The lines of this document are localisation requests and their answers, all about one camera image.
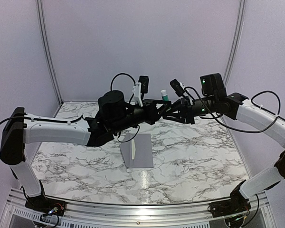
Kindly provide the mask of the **green white glue stick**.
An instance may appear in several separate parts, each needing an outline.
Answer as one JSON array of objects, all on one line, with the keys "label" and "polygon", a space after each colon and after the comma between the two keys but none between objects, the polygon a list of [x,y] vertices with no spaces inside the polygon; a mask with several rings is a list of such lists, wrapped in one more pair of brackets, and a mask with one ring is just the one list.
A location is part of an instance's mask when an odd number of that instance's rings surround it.
[{"label": "green white glue stick", "polygon": [[163,101],[169,101],[168,94],[165,89],[161,90],[161,97]]}]

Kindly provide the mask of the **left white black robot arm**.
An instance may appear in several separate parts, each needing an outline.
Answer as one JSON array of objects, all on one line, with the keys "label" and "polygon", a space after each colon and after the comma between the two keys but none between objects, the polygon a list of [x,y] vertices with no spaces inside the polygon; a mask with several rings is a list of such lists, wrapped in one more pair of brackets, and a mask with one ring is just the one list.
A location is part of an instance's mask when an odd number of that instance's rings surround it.
[{"label": "left white black robot arm", "polygon": [[22,184],[28,203],[38,210],[47,211],[51,204],[41,181],[26,162],[25,144],[61,142],[100,147],[130,127],[136,128],[140,123],[155,124],[171,105],[170,101],[152,99],[130,104],[118,90],[105,93],[97,102],[99,110],[94,118],[81,116],[75,120],[59,120],[37,117],[18,107],[10,118],[4,120],[0,159],[10,166]]}]

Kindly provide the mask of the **grey paper envelope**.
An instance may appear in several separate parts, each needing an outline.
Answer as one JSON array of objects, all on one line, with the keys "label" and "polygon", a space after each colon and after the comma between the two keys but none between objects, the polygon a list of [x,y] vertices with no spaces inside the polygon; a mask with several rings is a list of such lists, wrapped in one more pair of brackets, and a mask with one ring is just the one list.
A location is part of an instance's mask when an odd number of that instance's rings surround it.
[{"label": "grey paper envelope", "polygon": [[120,149],[125,166],[130,169],[153,168],[152,141],[150,133],[139,133],[133,139],[135,140],[136,153],[135,159],[131,159],[131,140],[133,133],[128,133],[123,139]]}]

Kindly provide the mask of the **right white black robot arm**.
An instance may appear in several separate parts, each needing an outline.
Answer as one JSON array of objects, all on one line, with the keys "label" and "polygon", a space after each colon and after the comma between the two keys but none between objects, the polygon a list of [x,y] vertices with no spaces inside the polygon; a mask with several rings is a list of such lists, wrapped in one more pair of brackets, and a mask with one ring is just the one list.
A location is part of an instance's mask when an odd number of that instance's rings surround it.
[{"label": "right white black robot arm", "polygon": [[264,169],[251,179],[238,184],[226,202],[226,209],[237,212],[248,199],[263,190],[268,190],[285,180],[285,119],[254,103],[253,99],[239,94],[227,94],[221,74],[200,77],[203,97],[193,99],[185,96],[186,87],[177,79],[170,82],[180,99],[173,103],[163,118],[179,123],[193,124],[194,118],[205,114],[218,113],[255,128],[254,133],[264,133],[284,149],[271,167]]}]

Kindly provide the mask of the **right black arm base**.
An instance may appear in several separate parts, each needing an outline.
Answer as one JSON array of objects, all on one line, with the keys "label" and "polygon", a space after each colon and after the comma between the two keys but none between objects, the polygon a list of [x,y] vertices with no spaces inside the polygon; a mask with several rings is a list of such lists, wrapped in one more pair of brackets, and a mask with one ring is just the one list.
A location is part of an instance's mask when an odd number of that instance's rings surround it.
[{"label": "right black arm base", "polygon": [[238,201],[237,199],[215,201],[208,206],[208,212],[210,212],[214,218],[237,214],[250,209],[251,205],[245,199],[243,201]]}]

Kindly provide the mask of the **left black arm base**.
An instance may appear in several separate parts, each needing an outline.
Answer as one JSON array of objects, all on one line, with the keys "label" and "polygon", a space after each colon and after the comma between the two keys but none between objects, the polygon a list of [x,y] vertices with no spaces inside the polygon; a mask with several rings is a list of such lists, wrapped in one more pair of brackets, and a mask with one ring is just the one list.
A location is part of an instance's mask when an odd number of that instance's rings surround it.
[{"label": "left black arm base", "polygon": [[56,212],[57,215],[63,216],[66,209],[66,202],[57,199],[48,199],[47,203],[34,203],[31,204],[30,202],[26,201],[25,207],[28,209],[32,209],[38,212],[43,212],[44,214],[52,210],[54,207],[58,207],[58,211]]}]

